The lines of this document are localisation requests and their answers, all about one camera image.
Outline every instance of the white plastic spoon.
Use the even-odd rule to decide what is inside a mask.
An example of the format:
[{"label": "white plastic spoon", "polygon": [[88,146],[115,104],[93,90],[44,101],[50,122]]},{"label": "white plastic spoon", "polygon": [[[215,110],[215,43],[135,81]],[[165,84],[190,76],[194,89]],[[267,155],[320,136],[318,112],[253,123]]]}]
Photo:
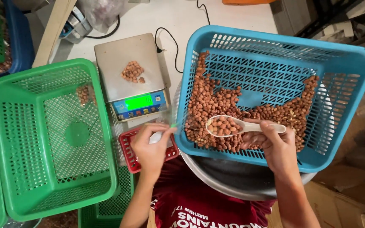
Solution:
[{"label": "white plastic spoon", "polygon": [[[235,117],[231,117],[233,119],[233,121],[240,125],[243,130],[239,131],[238,133],[236,134],[230,134],[230,135],[225,135],[225,136],[217,136],[215,134],[213,134],[213,132],[211,132],[209,129],[208,129],[208,126],[211,122],[212,119],[218,119],[219,117],[226,117],[226,118],[229,118],[230,116],[226,116],[226,115],[218,115],[218,116],[214,116],[214,117],[211,117],[207,122],[206,122],[206,130],[213,136],[215,137],[229,137],[229,136],[234,136],[234,135],[237,135],[237,134],[241,134],[241,133],[244,133],[244,132],[262,132],[261,128],[260,128],[260,124],[257,124],[257,123],[251,123],[251,122],[245,122],[245,121],[241,121],[239,119],[236,119]],[[271,124],[271,126],[274,127],[274,129],[277,131],[277,133],[284,133],[286,131],[286,127],[284,125],[281,125],[281,124]]]}]

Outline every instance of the spoon of peanuts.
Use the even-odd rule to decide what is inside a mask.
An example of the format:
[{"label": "spoon of peanuts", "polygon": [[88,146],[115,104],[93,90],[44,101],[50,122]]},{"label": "spoon of peanuts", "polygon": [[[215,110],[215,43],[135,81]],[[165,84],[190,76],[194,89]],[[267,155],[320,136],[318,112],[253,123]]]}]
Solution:
[{"label": "spoon of peanuts", "polygon": [[[281,124],[271,124],[277,133],[284,133],[286,127]],[[234,117],[217,115],[206,122],[206,130],[215,137],[229,137],[244,132],[262,132],[257,123],[244,122]]]}]

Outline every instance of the person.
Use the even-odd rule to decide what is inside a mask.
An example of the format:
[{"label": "person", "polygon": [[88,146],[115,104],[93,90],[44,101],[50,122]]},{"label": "person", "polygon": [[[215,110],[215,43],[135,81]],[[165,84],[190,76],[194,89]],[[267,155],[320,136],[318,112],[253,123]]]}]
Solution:
[{"label": "person", "polygon": [[[267,165],[274,173],[282,225],[285,228],[318,228],[298,171],[295,133],[278,134],[269,121],[259,123],[262,132],[243,135],[242,148],[261,145]],[[166,124],[145,124],[131,146],[142,166],[135,193],[120,228],[146,227],[149,205],[154,203],[157,228],[261,228],[274,200],[245,201],[229,197],[200,181],[181,156],[164,162],[167,141],[175,132]],[[149,144],[154,132],[163,132],[159,142]]]}]

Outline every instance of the red plastic basket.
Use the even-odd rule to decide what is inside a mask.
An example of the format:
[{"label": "red plastic basket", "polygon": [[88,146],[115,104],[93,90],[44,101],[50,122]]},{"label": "red plastic basket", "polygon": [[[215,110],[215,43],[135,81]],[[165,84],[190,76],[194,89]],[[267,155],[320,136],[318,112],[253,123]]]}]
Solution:
[{"label": "red plastic basket", "polygon": [[[140,172],[140,169],[142,168],[138,159],[136,158],[135,152],[130,146],[132,140],[136,137],[136,134],[139,132],[139,130],[140,127],[132,129],[128,132],[123,132],[118,138],[120,146],[122,147],[123,156],[125,157],[126,165],[128,166],[129,172],[131,173]],[[164,161],[171,160],[180,155],[180,150],[174,141],[174,135],[171,135],[170,138],[173,146],[166,149]]]}]

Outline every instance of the green lcd screen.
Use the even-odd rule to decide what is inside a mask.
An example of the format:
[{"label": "green lcd screen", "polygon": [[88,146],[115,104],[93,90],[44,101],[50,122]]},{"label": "green lcd screen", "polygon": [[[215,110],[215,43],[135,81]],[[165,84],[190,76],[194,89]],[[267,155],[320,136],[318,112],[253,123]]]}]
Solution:
[{"label": "green lcd screen", "polygon": [[128,111],[135,110],[142,107],[147,107],[153,104],[152,96],[146,95],[146,96],[140,96],[132,99],[125,100],[126,107],[128,108]]}]

